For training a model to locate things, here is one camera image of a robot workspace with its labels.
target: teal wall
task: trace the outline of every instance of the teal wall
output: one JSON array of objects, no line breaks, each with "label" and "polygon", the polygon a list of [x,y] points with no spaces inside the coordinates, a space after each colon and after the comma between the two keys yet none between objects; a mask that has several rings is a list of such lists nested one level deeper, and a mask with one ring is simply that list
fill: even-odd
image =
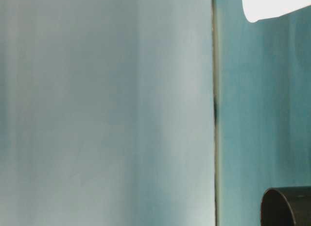
[{"label": "teal wall", "polygon": [[220,226],[259,226],[269,187],[311,185],[311,8],[249,23],[214,0]]},{"label": "teal wall", "polygon": [[210,0],[0,0],[0,225],[213,225]]}]

